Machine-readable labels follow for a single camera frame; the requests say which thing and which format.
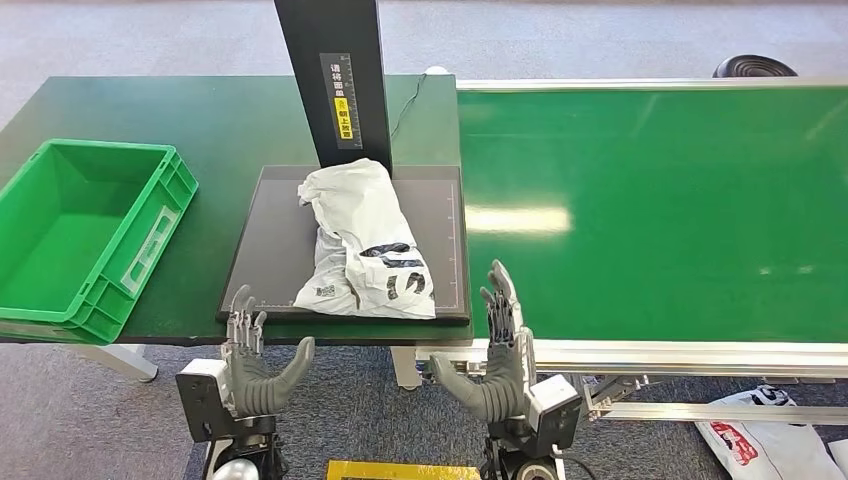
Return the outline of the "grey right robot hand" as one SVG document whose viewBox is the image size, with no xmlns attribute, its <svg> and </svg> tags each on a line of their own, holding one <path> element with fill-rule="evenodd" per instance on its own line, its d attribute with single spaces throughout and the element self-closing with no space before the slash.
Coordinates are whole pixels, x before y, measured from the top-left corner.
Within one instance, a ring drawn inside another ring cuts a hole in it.
<svg viewBox="0 0 848 480">
<path fill-rule="evenodd" d="M 440 354 L 430 356 L 430 366 L 437 382 L 472 416 L 496 423 L 523 414 L 524 347 L 530 329 L 523 320 L 511 275 L 500 260 L 492 261 L 487 278 L 490 286 L 480 289 L 489 329 L 483 379 L 475 382 L 460 375 L 452 362 Z"/>
</svg>

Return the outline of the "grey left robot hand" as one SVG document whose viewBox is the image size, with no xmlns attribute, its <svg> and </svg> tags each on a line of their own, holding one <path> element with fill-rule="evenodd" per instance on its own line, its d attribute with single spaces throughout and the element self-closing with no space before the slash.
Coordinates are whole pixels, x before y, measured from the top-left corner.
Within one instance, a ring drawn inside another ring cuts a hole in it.
<svg viewBox="0 0 848 480">
<path fill-rule="evenodd" d="M 262 358 L 267 313 L 255 310 L 248 284 L 235 293 L 227 319 L 227 340 L 221 347 L 229 375 L 230 405 L 238 418 L 281 413 L 295 387 L 306 376 L 316 352 L 315 338 L 300 340 L 293 359 L 278 373 Z"/>
</svg>

